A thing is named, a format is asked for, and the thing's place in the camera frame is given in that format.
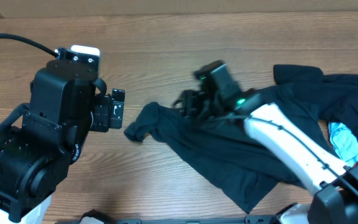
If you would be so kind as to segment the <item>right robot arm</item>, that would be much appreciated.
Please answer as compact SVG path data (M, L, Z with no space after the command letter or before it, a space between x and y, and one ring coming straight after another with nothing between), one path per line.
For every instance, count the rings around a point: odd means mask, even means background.
M186 117L214 106L226 112L225 120L241 120L246 135L283 162L313 198L310 204L294 203L274 215L248 216L247 222L358 223L358 165L350 167L328 153L254 89L185 90L173 106Z

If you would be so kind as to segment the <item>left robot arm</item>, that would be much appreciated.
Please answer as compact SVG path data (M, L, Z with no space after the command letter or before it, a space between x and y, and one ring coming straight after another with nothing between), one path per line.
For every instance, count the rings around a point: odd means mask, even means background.
M0 218L30 221L82 152L89 132L122 126L124 92L107 93L98 66L52 60L30 83L30 101L0 124Z

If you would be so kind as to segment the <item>dark green t-shirt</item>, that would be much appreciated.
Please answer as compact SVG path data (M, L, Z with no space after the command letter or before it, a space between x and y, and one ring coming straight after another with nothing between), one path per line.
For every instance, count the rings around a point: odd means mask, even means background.
M329 150L318 121L329 120L344 92L328 83L287 83L259 90L295 125ZM249 213L279 182L302 184L281 161L248 137L238 121L202 121L152 102L124 131L136 142L150 134Z

